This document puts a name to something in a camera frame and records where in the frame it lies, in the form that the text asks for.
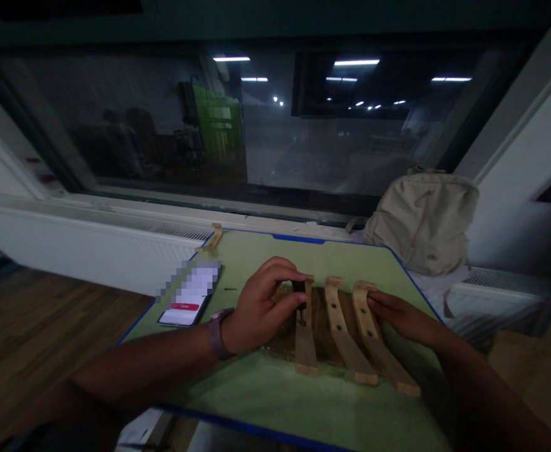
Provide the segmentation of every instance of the watch strap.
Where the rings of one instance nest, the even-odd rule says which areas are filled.
[[[233,358],[235,355],[232,355],[227,351],[225,345],[223,344],[223,339],[221,338],[221,323],[228,315],[233,313],[234,308],[224,309],[223,311],[216,312],[211,315],[211,320],[208,323],[208,333],[211,341],[211,348],[213,353],[217,356],[219,361],[226,361],[230,358]]]

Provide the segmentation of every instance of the smartphone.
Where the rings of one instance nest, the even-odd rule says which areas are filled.
[[[171,309],[167,309],[158,323],[165,326],[196,325],[217,285],[221,261],[189,261],[179,278],[176,295],[171,296]]]

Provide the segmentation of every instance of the red button on screen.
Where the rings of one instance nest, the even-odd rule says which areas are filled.
[[[181,309],[182,311],[198,311],[199,304],[171,303],[171,309]]]

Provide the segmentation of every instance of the glass pane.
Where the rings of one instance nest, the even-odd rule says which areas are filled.
[[[0,69],[88,190],[355,215],[408,168],[439,164],[504,59],[240,49],[3,56]]]

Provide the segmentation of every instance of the window frame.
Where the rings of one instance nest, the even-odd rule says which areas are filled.
[[[63,45],[47,47],[39,45],[0,47],[0,57],[65,56],[65,55],[139,55],[180,56],[181,54],[224,53],[228,54],[243,47],[247,51],[298,51],[328,50],[386,51],[442,48],[484,50],[492,46],[508,50],[508,58],[473,105],[466,120],[442,155],[437,169],[452,173],[458,166],[470,145],[476,139],[497,105],[516,79],[533,49],[543,36],[543,30],[502,30],[462,33],[411,33],[372,36],[339,36],[313,38],[257,38],[232,41],[195,41],[168,43],[119,43],[111,45]],[[320,193],[297,188],[253,186],[255,193],[229,197],[208,196],[197,192],[169,193],[138,192],[136,195],[122,193],[113,186],[99,185],[94,190],[86,189],[79,178],[60,156],[50,138],[38,124],[26,103],[0,71],[0,104],[13,119],[26,138],[32,143],[49,168],[70,193],[106,196],[142,202],[165,203],[184,207],[195,207],[222,212],[260,215],[286,220],[317,220],[331,225],[341,225],[354,216],[369,216],[376,209],[379,196]],[[335,208],[347,204],[345,212]]]

